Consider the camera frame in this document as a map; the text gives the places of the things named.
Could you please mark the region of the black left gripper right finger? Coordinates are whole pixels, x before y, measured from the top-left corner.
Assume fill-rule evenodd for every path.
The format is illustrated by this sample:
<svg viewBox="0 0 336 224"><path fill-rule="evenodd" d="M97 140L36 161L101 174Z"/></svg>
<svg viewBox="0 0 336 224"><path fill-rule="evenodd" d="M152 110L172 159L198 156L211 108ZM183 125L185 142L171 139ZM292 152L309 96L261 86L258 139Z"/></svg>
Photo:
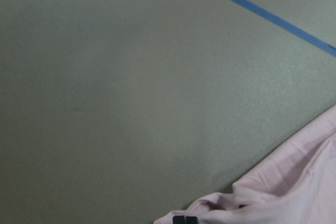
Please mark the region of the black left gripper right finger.
<svg viewBox="0 0 336 224"><path fill-rule="evenodd" d="M197 217L196 216L186 216L185 224L197 224Z"/></svg>

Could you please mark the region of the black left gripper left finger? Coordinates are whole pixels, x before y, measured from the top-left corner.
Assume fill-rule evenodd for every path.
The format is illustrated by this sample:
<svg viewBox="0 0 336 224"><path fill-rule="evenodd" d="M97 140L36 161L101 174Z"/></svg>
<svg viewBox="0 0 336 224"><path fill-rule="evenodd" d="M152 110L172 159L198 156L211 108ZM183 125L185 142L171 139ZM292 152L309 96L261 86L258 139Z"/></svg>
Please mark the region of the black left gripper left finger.
<svg viewBox="0 0 336 224"><path fill-rule="evenodd" d="M172 218L173 224L185 224L185 217L184 216L174 216Z"/></svg>

